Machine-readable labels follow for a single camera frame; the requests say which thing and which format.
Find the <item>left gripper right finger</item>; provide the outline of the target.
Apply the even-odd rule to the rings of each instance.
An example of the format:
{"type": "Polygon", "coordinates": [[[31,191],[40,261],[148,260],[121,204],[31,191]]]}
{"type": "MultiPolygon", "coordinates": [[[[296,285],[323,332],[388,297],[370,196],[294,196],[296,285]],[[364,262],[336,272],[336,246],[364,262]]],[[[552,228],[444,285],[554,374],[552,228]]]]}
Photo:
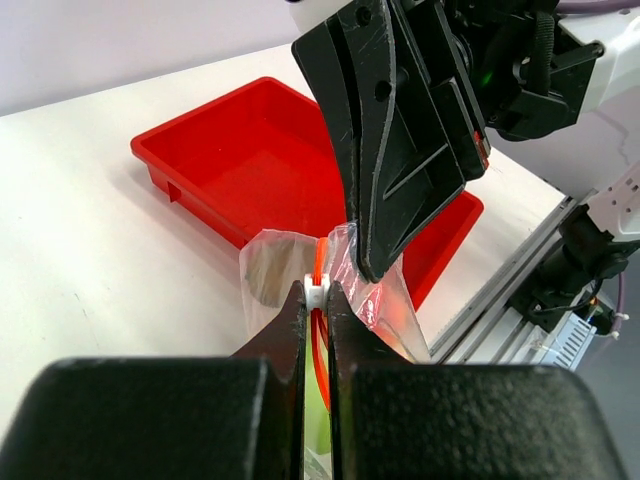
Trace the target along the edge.
{"type": "Polygon", "coordinates": [[[624,479],[599,406],[545,365],[407,361],[330,287],[332,470],[337,479],[624,479]]]}

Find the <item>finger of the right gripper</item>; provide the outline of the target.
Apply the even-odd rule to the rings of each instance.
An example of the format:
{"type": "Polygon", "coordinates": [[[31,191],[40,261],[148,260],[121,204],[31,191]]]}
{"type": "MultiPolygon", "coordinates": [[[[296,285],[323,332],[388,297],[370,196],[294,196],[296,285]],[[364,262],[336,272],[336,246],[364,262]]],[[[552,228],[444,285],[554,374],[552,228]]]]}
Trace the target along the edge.
{"type": "Polygon", "coordinates": [[[442,2],[403,1],[401,5],[462,175],[476,180],[488,169],[490,144],[469,78],[465,45],[454,35],[442,2]]]}
{"type": "Polygon", "coordinates": [[[379,282],[465,180],[399,1],[299,1],[291,51],[325,121],[356,225],[361,275],[379,282]]]}

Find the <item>clear zip top bag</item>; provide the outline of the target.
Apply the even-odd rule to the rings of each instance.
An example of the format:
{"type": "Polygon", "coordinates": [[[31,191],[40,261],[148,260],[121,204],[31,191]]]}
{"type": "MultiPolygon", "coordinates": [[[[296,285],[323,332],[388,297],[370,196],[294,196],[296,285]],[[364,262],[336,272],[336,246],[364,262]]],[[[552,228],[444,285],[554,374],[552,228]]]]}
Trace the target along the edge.
{"type": "Polygon", "coordinates": [[[264,229],[240,251],[242,301],[248,334],[258,334],[281,310],[290,287],[314,272],[324,243],[322,272],[339,282],[356,317],[396,353],[412,363],[431,356],[397,259],[378,283],[367,281],[356,263],[356,227],[346,223],[321,239],[264,229]]]}

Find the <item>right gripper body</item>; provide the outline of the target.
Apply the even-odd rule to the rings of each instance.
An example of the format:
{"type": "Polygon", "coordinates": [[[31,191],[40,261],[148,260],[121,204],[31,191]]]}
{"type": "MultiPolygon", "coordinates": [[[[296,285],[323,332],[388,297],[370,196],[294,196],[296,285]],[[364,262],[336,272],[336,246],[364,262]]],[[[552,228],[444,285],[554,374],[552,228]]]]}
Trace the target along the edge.
{"type": "Polygon", "coordinates": [[[453,35],[488,127],[505,140],[534,140],[577,123],[598,40],[560,25],[556,1],[445,1],[453,35]]]}

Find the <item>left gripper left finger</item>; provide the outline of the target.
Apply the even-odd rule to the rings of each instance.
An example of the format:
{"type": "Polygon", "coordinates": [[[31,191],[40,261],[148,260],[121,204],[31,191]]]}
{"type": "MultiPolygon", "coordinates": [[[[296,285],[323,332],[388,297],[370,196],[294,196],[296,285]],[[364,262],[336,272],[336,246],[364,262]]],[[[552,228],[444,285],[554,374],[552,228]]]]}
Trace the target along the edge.
{"type": "Polygon", "coordinates": [[[56,361],[1,446],[5,479],[300,479],[307,309],[300,282],[228,357],[56,361]]]}

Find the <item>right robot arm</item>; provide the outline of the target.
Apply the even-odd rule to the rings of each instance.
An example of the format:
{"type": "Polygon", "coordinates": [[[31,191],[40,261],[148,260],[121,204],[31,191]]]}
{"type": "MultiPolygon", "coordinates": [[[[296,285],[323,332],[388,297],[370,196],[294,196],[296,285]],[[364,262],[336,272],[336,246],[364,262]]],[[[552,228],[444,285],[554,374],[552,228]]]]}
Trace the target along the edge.
{"type": "Polygon", "coordinates": [[[639,248],[639,133],[597,110],[639,96],[635,1],[293,1],[293,56],[318,102],[377,282],[506,153],[576,201],[510,303],[553,329],[639,248]]]}

